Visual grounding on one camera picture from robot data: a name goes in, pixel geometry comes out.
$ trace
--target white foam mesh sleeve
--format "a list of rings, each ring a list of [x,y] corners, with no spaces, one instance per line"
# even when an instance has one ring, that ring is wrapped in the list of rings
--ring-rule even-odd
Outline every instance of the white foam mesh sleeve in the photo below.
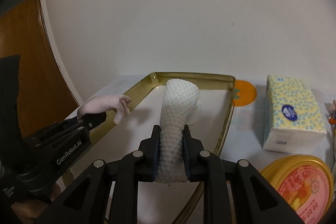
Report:
[[[182,131],[199,111],[199,88],[191,82],[171,79],[167,82],[160,117],[160,157],[156,181],[187,181],[182,154]]]

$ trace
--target orange sticker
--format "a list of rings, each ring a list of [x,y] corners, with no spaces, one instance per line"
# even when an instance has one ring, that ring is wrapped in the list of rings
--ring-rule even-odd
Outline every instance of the orange sticker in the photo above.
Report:
[[[305,224],[317,224],[328,205],[328,177],[316,166],[303,165],[286,177],[278,193]]]
[[[247,81],[236,80],[234,103],[235,106],[246,106],[257,98],[257,90]]]

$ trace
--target orange fruit cutout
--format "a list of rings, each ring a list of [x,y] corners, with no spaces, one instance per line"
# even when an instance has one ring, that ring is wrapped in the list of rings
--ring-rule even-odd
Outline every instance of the orange fruit cutout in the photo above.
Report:
[[[246,106],[257,98],[257,90],[247,81],[236,80],[234,103],[235,106]]]

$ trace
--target wooden door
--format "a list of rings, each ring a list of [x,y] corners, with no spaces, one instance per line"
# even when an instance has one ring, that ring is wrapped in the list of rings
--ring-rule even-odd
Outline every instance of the wooden door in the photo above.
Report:
[[[23,137],[66,118],[77,106],[50,48],[40,0],[0,4],[0,57],[20,54],[17,112]]]

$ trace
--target triangular cutout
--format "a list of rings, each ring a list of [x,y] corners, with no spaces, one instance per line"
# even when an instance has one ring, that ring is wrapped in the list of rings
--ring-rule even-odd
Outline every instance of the triangular cutout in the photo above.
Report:
[[[63,205],[79,211],[83,206],[89,185],[90,179],[84,179],[81,184],[66,198],[66,200],[63,202]]]
[[[250,179],[261,211],[265,211],[278,205],[278,202],[271,193],[267,191],[265,186],[257,179],[257,177],[252,176]]]

